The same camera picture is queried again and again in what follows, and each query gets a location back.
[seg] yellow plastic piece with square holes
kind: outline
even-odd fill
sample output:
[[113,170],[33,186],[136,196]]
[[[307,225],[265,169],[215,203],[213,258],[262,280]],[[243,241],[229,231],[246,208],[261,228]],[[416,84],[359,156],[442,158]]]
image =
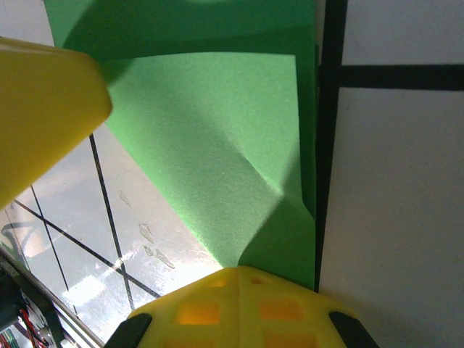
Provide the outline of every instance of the yellow plastic piece with square holes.
[[111,108],[89,56],[0,38],[0,208],[105,121]]
[[140,348],[345,348],[338,302],[256,268],[225,268],[131,313],[153,320]]

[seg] yellow plastic part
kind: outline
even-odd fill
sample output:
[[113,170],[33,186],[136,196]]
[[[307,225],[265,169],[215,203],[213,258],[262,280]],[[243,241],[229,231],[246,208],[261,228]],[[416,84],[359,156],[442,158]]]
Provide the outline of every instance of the yellow plastic part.
[[338,302],[256,268],[225,268],[138,308],[153,320],[140,348],[346,348]]
[[111,108],[89,56],[0,38],[0,207],[78,145]]

